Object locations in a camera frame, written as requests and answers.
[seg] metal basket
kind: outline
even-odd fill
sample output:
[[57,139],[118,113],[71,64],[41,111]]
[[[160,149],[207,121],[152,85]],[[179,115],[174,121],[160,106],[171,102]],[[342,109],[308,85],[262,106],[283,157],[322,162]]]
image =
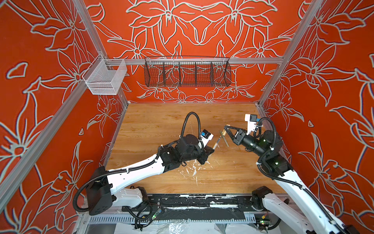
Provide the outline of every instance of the metal basket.
[[104,59],[101,54],[82,76],[92,94],[116,95],[126,75],[127,67],[122,59],[119,66],[110,66],[110,60]]
[[146,57],[144,79],[148,87],[223,87],[231,84],[231,67],[223,57]]

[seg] red wall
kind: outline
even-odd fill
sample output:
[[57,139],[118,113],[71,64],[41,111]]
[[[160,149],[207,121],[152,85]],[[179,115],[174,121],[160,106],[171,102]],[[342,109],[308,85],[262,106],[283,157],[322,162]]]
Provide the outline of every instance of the red wall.
[[265,105],[305,184],[374,231],[374,3],[325,1]]
[[[2,1],[0,31],[2,181],[97,52],[70,0]],[[71,233],[72,197],[103,163],[122,111],[118,96],[86,90],[0,214],[0,232]]]
[[[281,57],[310,1],[85,0],[110,58],[201,55]],[[154,102],[257,101],[274,64],[234,65],[226,88],[148,88],[142,66],[128,66],[128,100]]]

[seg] black wire basket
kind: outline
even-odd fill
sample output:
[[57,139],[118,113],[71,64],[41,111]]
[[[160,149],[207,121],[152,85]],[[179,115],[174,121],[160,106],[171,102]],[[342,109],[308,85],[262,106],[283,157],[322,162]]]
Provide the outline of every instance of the black wire basket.
[[231,67],[224,57],[146,57],[144,79],[148,87],[224,87]]

